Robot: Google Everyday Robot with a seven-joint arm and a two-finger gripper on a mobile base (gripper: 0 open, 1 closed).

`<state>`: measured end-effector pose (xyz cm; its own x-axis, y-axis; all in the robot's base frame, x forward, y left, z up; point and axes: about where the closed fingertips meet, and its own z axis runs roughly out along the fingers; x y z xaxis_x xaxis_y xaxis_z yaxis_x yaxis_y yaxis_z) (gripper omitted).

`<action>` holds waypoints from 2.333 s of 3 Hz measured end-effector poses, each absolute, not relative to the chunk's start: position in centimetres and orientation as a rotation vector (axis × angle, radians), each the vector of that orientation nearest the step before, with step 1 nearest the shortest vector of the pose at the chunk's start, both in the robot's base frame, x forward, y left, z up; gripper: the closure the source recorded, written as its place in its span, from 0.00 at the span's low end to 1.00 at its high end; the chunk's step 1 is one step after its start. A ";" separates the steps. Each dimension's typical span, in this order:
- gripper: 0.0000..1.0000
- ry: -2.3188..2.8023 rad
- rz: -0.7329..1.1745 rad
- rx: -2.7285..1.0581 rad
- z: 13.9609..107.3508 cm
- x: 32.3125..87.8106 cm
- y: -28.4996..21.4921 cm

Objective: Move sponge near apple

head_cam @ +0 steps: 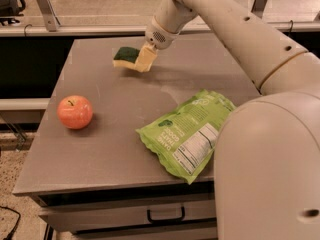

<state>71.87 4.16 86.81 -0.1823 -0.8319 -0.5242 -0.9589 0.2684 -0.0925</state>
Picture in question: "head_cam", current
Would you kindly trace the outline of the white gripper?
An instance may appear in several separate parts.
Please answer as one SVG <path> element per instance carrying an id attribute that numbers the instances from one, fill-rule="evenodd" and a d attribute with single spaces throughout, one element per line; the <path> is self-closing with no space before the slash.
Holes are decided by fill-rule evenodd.
<path id="1" fill-rule="evenodd" d="M 148 72 L 157 58 L 157 49 L 167 49 L 180 33 L 180 27 L 174 21 L 154 16 L 145 31 L 145 43 L 134 63 L 138 72 Z"/>

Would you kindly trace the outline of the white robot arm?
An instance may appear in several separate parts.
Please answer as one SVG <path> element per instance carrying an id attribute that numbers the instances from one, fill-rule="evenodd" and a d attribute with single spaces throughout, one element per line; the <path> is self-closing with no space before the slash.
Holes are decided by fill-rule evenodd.
<path id="1" fill-rule="evenodd" d="M 162 0 L 168 39 L 200 16 L 260 97 L 239 106 L 214 154 L 219 240 L 320 240 L 320 62 L 233 0 Z"/>

